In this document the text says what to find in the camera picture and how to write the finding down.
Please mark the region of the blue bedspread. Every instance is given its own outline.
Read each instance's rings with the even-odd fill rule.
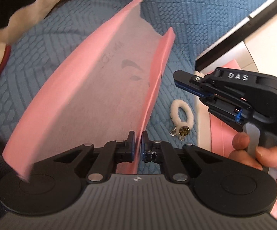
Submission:
[[[13,46],[0,77],[0,140],[6,142],[23,112],[44,82],[63,60],[103,22],[131,0],[72,0],[55,9]],[[151,139],[181,147],[169,131],[170,105],[188,102],[195,114],[194,97],[175,87],[173,72],[194,71],[199,55],[209,45],[266,0],[144,0],[142,17],[164,34],[173,27],[176,40],[163,75],[159,96],[147,131]],[[196,143],[196,124],[186,142]],[[139,173],[158,173],[154,164],[139,166]]]

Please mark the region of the human hand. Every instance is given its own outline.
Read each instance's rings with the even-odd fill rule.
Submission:
[[[245,132],[236,134],[232,141],[235,150],[230,153],[229,158],[259,170],[262,170],[262,165],[277,169],[277,146],[269,149],[256,147],[257,160],[255,160],[244,150],[248,147],[249,142],[249,136]],[[271,215],[277,219],[277,200]]]

